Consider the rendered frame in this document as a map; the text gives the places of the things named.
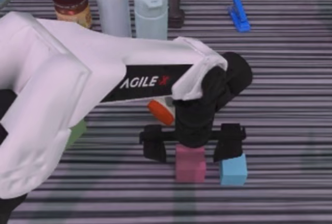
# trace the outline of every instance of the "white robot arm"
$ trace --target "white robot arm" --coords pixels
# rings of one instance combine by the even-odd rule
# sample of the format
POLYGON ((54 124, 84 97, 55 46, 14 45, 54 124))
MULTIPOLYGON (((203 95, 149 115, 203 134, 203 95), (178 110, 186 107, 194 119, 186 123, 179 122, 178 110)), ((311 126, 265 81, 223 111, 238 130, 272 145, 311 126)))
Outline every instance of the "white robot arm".
POLYGON ((227 60, 202 42, 117 38, 10 12, 0 19, 0 89, 17 98, 0 121, 0 198, 26 194, 58 165, 70 128, 100 102, 203 96, 227 60))

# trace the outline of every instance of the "brown jar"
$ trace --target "brown jar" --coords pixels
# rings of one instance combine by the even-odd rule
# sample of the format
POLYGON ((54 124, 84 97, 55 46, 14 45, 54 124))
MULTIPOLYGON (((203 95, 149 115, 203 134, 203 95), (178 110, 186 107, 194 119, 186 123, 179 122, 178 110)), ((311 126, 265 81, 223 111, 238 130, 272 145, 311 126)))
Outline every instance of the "brown jar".
POLYGON ((88 0, 53 0, 57 19, 76 22, 90 29, 92 18, 88 0))

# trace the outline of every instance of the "pink cube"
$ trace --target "pink cube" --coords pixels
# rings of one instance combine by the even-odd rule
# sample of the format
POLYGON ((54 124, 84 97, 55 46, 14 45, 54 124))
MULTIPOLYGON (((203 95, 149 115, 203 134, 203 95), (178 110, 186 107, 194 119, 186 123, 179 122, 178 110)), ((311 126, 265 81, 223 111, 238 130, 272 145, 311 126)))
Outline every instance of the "pink cube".
POLYGON ((206 174, 205 149, 176 145, 175 174, 178 183, 203 183, 206 174))

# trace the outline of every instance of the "white bottle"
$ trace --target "white bottle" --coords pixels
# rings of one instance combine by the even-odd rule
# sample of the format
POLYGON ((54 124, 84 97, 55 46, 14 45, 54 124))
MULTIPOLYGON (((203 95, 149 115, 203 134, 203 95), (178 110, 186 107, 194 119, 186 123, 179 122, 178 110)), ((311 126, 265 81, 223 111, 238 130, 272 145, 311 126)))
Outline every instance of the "white bottle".
POLYGON ((168 0, 134 0, 136 38, 167 40, 168 0))
POLYGON ((97 0, 102 32, 131 37, 129 0, 97 0))

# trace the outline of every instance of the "table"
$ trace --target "table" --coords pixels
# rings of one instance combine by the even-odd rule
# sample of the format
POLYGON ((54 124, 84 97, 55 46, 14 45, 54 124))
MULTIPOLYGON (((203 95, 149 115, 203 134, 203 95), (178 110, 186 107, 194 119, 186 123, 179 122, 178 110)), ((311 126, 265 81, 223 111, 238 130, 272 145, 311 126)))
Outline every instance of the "table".
MULTIPOLYGON (((168 164, 142 156, 137 134, 156 123, 147 101, 99 105, 86 118, 88 132, 16 209, 10 224, 332 222, 332 15, 324 10, 329 3, 244 1, 252 31, 242 34, 227 15, 229 4, 183 2, 186 26, 169 36, 238 52, 252 66, 253 84, 215 121, 216 127, 246 127, 247 184, 218 184, 213 142, 206 146, 206 183, 175 184, 174 145, 168 145, 168 164)), ((99 31, 95 1, 91 9, 99 31)), ((0 16, 11 10, 55 19, 48 1, 12 1, 0 16)))

